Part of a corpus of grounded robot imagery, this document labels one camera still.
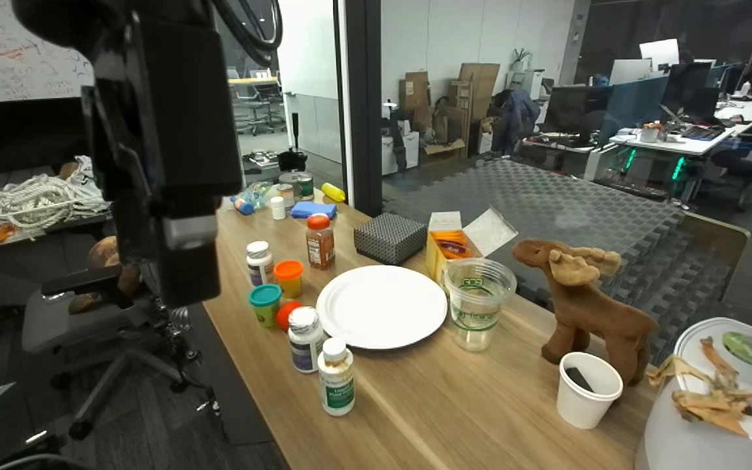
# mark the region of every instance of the pill bottle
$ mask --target pill bottle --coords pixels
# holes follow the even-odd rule
[[[250,285],[272,283],[272,248],[267,240],[254,240],[245,246],[245,266]]]
[[[288,218],[288,203],[282,197],[269,199],[272,220],[285,220]]]
[[[305,257],[311,266],[326,269],[333,261],[333,236],[332,222],[323,212],[305,220]]]
[[[247,304],[260,327],[273,329],[273,317],[282,301],[282,288],[269,283],[250,289]]]
[[[326,339],[318,355],[320,399],[328,415],[346,415],[356,408],[352,352],[343,339]]]
[[[288,334],[294,370],[314,373],[318,368],[318,348],[323,339],[316,309],[294,309]]]
[[[293,191],[294,191],[294,199],[311,199],[316,191],[314,178],[305,173],[294,175]]]

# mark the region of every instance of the paper cup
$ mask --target paper cup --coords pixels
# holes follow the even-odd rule
[[[592,391],[579,387],[566,368],[576,368]],[[566,352],[559,361],[555,411],[575,428],[595,428],[621,395],[621,376],[610,363],[587,352]]]

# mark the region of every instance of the snack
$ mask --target snack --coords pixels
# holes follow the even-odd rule
[[[752,391],[738,389],[738,370],[728,365],[713,346],[713,336],[699,339],[705,359],[715,376],[692,368],[682,359],[668,359],[656,370],[648,370],[651,387],[666,383],[670,376],[695,376],[708,383],[705,395],[675,389],[670,395],[685,421],[708,421],[728,434],[747,437],[741,417],[752,412]]]

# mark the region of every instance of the black pole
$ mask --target black pole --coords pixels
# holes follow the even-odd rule
[[[336,7],[340,2],[345,2],[346,18],[345,35],[350,97],[346,101],[340,100],[343,109],[350,109],[352,154],[345,154],[345,175],[346,164],[352,164],[352,175],[346,178],[346,193],[352,197],[356,208],[375,218],[380,214],[380,2],[336,0]]]

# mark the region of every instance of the white bottle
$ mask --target white bottle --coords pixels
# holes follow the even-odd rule
[[[290,317],[293,365],[299,373],[318,370],[320,329],[316,309],[294,309]]]
[[[288,203],[282,202],[282,197],[272,197],[269,199],[269,208],[272,208],[272,220],[285,220],[288,218]]]
[[[328,415],[346,415],[356,408],[352,352],[343,339],[326,339],[318,355],[320,399]]]
[[[245,263],[250,285],[272,283],[272,248],[267,240],[254,240],[245,246]]]

